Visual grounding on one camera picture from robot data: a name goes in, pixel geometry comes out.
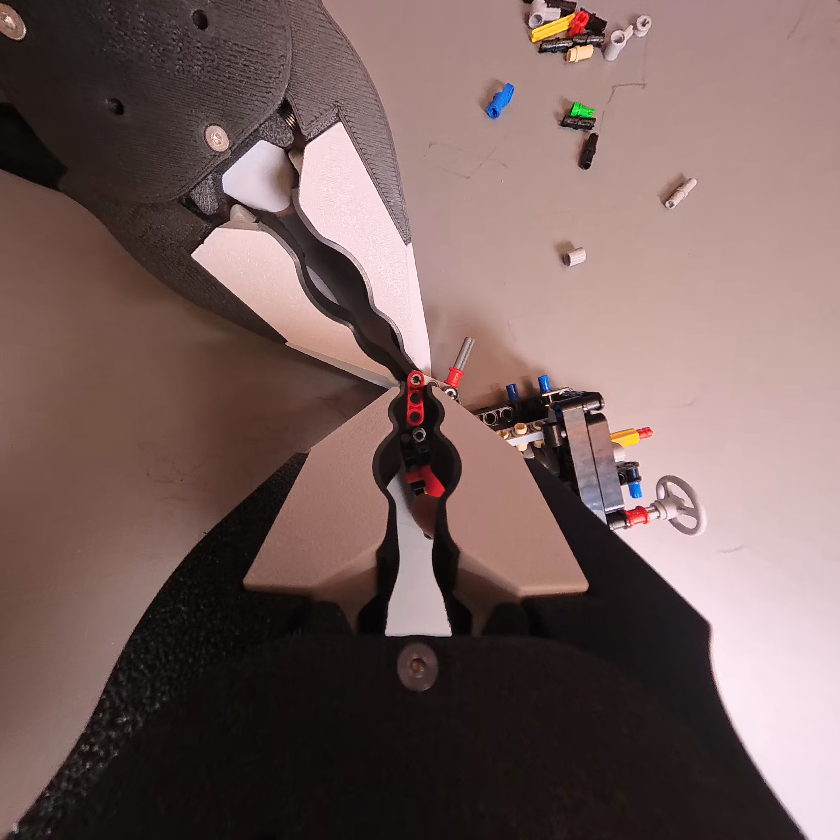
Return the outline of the small multicoloured lego piece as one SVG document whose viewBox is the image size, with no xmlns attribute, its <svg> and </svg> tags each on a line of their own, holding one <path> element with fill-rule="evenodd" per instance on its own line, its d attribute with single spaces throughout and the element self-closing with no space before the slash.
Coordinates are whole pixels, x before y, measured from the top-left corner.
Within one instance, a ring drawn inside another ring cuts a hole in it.
<svg viewBox="0 0 840 840">
<path fill-rule="evenodd" d="M 573 1 L 531 1 L 527 15 L 529 40 L 545 54 L 565 54 L 573 47 L 605 43 L 606 20 Z"/>
</svg>

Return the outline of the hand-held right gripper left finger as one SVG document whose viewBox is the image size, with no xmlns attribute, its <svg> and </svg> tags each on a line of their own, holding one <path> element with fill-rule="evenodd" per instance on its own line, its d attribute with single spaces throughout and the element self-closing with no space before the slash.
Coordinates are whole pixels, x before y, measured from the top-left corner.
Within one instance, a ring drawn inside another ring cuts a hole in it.
<svg viewBox="0 0 840 840">
<path fill-rule="evenodd" d="M 389 502 L 374 458 L 393 432 L 386 391 L 315 444 L 244 578 L 251 592 L 334 602 L 351 624 L 377 593 Z"/>
</svg>

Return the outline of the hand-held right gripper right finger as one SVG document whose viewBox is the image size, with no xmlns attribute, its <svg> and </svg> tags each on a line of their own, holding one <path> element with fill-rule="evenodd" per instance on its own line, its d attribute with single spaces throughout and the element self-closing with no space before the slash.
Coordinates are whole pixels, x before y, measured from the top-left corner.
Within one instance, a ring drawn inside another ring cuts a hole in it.
<svg viewBox="0 0 840 840">
<path fill-rule="evenodd" d="M 589 582 L 520 452 L 437 387 L 427 389 L 450 469 L 433 568 L 451 627 L 484 627 L 502 604 L 579 595 Z"/>
</svg>

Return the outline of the lego car chassis assembly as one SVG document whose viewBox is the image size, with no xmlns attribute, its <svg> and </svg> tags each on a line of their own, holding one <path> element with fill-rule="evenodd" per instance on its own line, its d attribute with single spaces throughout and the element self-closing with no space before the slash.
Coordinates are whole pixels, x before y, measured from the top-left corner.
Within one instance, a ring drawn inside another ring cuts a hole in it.
<svg viewBox="0 0 840 840">
<path fill-rule="evenodd" d="M 425 386 L 434 384 L 459 403 L 459 386 L 475 341 L 466 338 L 447 377 L 434 380 L 425 374 Z M 409 371 L 384 352 L 393 372 L 400 372 L 406 383 Z M 707 512 L 697 492 L 676 476 L 662 476 L 656 482 L 655 499 L 645 505 L 629 507 L 644 498 L 640 465 L 630 459 L 627 449 L 653 436 L 650 427 L 630 427 L 611 431 L 604 415 L 605 402 L 599 392 L 553 387 L 547 375 L 538 378 L 536 395 L 524 396 L 516 383 L 506 385 L 504 402 L 472 413 L 524 459 L 534 459 L 565 484 L 583 504 L 611 530 L 621 531 L 651 522 L 668 522 L 689 537 L 707 528 Z M 445 484 L 432 467 L 434 437 L 432 417 L 426 409 L 421 426 L 410 427 L 406 409 L 400 434 L 400 447 L 408 488 L 419 496 L 444 495 Z"/>
</svg>

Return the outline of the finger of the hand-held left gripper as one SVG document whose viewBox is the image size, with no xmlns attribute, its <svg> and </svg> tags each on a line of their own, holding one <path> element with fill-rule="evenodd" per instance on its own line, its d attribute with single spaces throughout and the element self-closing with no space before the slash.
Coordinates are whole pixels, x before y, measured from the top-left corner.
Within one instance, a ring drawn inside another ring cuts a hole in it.
<svg viewBox="0 0 840 840">
<path fill-rule="evenodd" d="M 327 261 L 320 277 L 351 324 L 407 371 L 430 375 L 413 245 L 341 121 L 304 146 L 294 204 Z"/>
<path fill-rule="evenodd" d="M 372 360 L 350 327 L 312 302 L 289 248 L 266 225 L 228 222 L 192 252 L 193 260 L 266 321 L 294 350 L 382 387 L 395 377 Z"/>
</svg>

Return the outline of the light grey lego connector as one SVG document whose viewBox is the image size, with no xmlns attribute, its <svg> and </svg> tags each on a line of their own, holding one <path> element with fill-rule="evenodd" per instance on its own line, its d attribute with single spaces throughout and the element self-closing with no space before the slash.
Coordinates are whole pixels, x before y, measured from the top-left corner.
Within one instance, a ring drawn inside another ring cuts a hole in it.
<svg viewBox="0 0 840 840">
<path fill-rule="evenodd" d="M 612 31 L 602 48 L 602 55 L 605 61 L 615 61 L 628 43 L 634 39 L 643 39 L 647 36 L 651 29 L 653 19 L 647 15 L 642 14 L 637 17 L 632 25 L 622 29 Z"/>
</svg>

